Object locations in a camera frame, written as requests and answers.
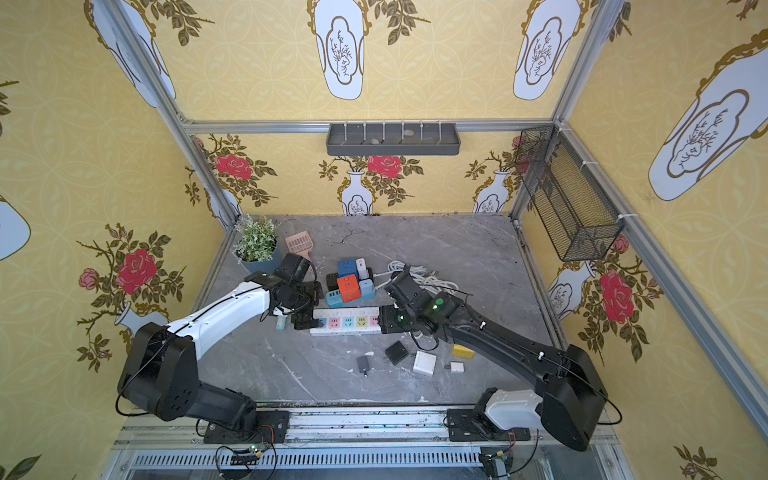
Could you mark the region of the black plug adapter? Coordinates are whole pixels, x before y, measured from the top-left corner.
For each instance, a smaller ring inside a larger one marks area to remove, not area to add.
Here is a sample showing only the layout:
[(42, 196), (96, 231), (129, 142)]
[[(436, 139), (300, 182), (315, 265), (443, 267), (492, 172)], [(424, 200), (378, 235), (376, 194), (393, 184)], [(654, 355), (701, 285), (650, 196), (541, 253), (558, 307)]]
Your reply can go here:
[(409, 357), (409, 351), (401, 341), (396, 341), (385, 349), (385, 355), (393, 366), (397, 366)]

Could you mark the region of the light blue plug adapter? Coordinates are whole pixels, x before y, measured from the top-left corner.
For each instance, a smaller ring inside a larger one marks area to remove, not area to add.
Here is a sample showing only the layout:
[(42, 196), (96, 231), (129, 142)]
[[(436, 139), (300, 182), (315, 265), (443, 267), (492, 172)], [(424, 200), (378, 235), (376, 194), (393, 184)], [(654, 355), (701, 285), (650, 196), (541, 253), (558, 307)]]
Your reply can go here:
[(361, 300), (370, 300), (375, 296), (376, 288), (371, 279), (360, 280), (358, 285), (360, 289)]

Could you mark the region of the red cube socket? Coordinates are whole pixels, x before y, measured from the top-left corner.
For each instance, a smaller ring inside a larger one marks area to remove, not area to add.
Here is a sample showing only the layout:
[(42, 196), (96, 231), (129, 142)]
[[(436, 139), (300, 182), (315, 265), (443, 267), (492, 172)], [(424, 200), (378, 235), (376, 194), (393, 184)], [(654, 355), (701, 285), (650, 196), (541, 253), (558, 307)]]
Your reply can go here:
[(339, 277), (338, 290), (344, 303), (360, 300), (362, 297), (358, 278), (355, 274)]

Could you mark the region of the grey purple plug adapter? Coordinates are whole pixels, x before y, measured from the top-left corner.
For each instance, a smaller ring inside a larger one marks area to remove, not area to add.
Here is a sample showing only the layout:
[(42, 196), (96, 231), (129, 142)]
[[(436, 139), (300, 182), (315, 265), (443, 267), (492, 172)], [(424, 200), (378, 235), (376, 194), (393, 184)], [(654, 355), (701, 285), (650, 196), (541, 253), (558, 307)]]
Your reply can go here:
[(368, 373), (370, 371), (370, 363), (367, 356), (361, 356), (357, 358), (357, 365), (359, 372), (364, 376), (367, 377)]

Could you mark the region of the blue cube socket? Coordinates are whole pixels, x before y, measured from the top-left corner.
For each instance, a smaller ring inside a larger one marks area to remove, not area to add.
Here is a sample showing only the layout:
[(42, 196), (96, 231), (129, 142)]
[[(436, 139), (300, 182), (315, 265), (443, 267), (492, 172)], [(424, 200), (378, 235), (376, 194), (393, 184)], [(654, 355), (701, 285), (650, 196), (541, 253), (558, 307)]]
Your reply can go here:
[(358, 277), (357, 261), (355, 259), (344, 259), (337, 263), (337, 273), (340, 278), (353, 276)]

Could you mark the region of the white charger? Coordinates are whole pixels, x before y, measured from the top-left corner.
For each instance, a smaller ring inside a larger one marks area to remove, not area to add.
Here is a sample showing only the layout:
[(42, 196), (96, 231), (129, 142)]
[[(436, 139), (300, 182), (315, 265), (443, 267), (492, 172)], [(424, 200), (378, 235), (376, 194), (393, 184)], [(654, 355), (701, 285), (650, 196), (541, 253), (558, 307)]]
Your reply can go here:
[(359, 280), (366, 280), (370, 278), (366, 261), (363, 258), (355, 260), (356, 271)]

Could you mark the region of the yellow plug adapter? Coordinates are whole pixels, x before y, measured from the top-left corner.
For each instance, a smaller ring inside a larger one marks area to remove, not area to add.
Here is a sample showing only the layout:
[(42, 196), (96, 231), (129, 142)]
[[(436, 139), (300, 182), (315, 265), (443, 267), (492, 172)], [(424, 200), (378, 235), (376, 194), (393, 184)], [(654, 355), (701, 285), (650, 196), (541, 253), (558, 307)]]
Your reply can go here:
[(456, 358), (469, 360), (475, 357), (476, 352), (467, 347), (454, 344), (452, 347), (452, 355)]

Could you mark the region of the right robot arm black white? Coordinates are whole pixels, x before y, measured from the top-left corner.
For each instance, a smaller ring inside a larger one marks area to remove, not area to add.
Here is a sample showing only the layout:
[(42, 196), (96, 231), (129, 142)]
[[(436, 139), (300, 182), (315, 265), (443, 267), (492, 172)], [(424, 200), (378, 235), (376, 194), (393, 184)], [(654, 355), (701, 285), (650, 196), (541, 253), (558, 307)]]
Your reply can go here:
[(459, 423), (464, 433), (491, 439), (515, 429), (543, 430), (574, 451), (587, 450), (611, 402), (584, 350), (524, 337), (450, 293), (431, 294), (408, 270), (392, 274), (384, 289), (394, 302), (387, 322), (466, 347), (527, 383), (525, 390), (487, 389)]

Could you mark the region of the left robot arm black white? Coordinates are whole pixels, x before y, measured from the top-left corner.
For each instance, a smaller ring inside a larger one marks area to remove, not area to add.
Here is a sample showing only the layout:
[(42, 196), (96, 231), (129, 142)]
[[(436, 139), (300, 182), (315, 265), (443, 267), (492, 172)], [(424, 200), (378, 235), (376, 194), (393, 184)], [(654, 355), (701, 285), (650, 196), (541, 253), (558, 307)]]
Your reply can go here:
[(205, 420), (235, 432), (258, 427), (256, 402), (200, 379), (198, 363), (220, 340), (255, 317), (309, 313), (315, 284), (305, 280), (316, 268), (288, 253), (272, 272), (257, 271), (200, 310), (167, 325), (147, 323), (134, 334), (117, 399), (128, 400), (163, 421)]

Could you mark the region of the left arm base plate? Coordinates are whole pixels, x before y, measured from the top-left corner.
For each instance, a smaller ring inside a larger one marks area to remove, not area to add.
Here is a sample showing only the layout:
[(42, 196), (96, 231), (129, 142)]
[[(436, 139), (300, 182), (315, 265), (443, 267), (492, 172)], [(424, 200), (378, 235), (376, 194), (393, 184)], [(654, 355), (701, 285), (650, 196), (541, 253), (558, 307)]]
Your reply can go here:
[(267, 442), (281, 444), (289, 427), (290, 412), (287, 410), (256, 410), (248, 413), (234, 427), (209, 423), (204, 444), (244, 444)]

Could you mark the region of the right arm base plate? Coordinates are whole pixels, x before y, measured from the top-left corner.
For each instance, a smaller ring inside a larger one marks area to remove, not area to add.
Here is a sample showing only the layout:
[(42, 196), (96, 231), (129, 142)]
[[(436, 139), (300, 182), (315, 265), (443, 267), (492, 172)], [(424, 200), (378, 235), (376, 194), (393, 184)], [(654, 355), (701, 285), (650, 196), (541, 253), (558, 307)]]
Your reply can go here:
[(473, 409), (448, 409), (444, 425), (451, 442), (513, 442), (532, 438), (527, 428), (501, 430)]

